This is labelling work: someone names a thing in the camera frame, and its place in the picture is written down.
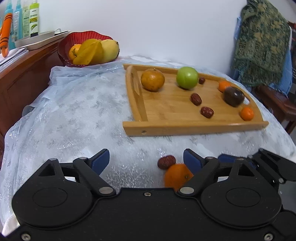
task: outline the patterned cloth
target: patterned cloth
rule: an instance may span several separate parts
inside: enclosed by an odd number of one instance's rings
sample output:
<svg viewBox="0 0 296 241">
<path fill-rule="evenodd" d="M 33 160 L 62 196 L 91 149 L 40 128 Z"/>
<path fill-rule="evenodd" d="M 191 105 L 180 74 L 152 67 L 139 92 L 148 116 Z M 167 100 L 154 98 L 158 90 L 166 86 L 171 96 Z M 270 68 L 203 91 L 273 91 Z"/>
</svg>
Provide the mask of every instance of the patterned cloth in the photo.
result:
<svg viewBox="0 0 296 241">
<path fill-rule="evenodd" d="M 234 67 L 244 85 L 279 83 L 290 29 L 287 21 L 268 0 L 248 0 L 242 9 L 242 27 Z"/>
<path fill-rule="evenodd" d="M 103 148 L 110 151 L 110 163 L 100 175 L 117 191 L 120 187 L 163 187 L 164 171 L 157 161 L 174 155 L 183 162 L 183 151 L 192 149 L 202 157 L 221 153 L 247 156 L 260 147 L 295 161 L 296 147 L 275 117 L 251 94 L 263 119 L 262 130 L 187 136 L 129 137 L 122 121 L 132 121 L 125 70 L 122 63 L 171 68 L 183 65 L 132 56 L 88 68 L 54 67 L 51 86 L 34 102 L 35 109 L 22 117 L 5 136 L 0 170 L 0 218 L 13 214 L 11 198 L 22 184 L 49 158 L 71 162 L 91 157 Z M 194 66 L 198 72 L 226 78 L 225 74 Z"/>
</svg>

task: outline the green apple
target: green apple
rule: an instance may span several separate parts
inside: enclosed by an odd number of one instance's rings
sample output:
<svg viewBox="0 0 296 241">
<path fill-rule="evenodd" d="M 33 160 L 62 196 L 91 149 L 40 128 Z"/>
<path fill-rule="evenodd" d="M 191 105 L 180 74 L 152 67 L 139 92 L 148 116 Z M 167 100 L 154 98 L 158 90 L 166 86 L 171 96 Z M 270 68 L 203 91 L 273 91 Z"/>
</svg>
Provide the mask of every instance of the green apple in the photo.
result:
<svg viewBox="0 0 296 241">
<path fill-rule="evenodd" d="M 191 67 L 182 67 L 177 73 L 177 83 L 184 89 L 192 89 L 197 85 L 198 72 Z"/>
</svg>

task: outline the blue bottle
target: blue bottle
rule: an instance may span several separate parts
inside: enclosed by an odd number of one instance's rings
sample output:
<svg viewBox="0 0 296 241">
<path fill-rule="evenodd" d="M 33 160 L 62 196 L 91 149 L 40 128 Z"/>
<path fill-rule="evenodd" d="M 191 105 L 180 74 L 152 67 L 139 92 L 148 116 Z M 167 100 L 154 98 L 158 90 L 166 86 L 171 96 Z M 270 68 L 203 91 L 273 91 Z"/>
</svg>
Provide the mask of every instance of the blue bottle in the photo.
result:
<svg viewBox="0 0 296 241">
<path fill-rule="evenodd" d="M 22 6 L 20 0 L 17 0 L 17 7 L 13 13 L 13 30 L 15 33 L 15 41 L 23 38 L 22 32 Z"/>
<path fill-rule="evenodd" d="M 7 1 L 7 7 L 6 7 L 6 10 L 5 10 L 5 15 L 8 14 L 8 13 L 13 14 L 11 0 Z M 8 48 L 9 48 L 9 50 L 15 49 L 15 35 L 14 35 L 14 32 L 13 32 L 13 20 L 11 22 L 10 35 L 9 35 L 9 40 L 8 40 Z"/>
</svg>

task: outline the fruit bowl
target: fruit bowl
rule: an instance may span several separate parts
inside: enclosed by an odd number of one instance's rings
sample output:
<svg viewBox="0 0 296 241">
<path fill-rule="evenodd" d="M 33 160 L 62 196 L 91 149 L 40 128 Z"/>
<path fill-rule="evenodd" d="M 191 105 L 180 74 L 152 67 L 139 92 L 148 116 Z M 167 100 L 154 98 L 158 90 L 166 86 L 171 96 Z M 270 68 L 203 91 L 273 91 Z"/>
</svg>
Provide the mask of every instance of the fruit bowl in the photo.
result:
<svg viewBox="0 0 296 241">
<path fill-rule="evenodd" d="M 99 34 L 95 31 L 85 31 L 85 32 L 73 32 L 66 36 L 61 42 L 59 42 L 57 53 L 59 55 L 60 60 L 62 63 L 68 67 L 76 67 L 76 68 L 82 68 L 87 65 L 75 65 L 72 63 L 72 60 L 68 57 L 68 52 L 70 51 L 70 48 L 75 44 L 82 44 L 87 39 L 112 39 L 109 36 L 105 36 L 102 34 Z"/>
</svg>

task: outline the orange rolling pin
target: orange rolling pin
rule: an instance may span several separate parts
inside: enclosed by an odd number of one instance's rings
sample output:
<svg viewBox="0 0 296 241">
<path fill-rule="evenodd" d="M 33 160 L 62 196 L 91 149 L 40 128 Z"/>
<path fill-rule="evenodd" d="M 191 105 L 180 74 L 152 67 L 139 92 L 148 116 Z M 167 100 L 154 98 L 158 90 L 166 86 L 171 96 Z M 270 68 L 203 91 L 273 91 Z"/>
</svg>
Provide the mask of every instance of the orange rolling pin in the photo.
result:
<svg viewBox="0 0 296 241">
<path fill-rule="evenodd" d="M 4 18 L 4 22 L 0 30 L 0 49 L 4 58 L 8 55 L 8 40 L 10 35 L 11 22 L 12 13 L 8 13 Z"/>
</svg>

